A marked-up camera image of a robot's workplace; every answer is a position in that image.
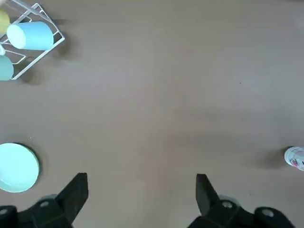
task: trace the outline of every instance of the plate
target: plate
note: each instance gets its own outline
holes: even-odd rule
[[[17,143],[0,145],[0,189],[23,192],[37,181],[39,162],[26,146]]]

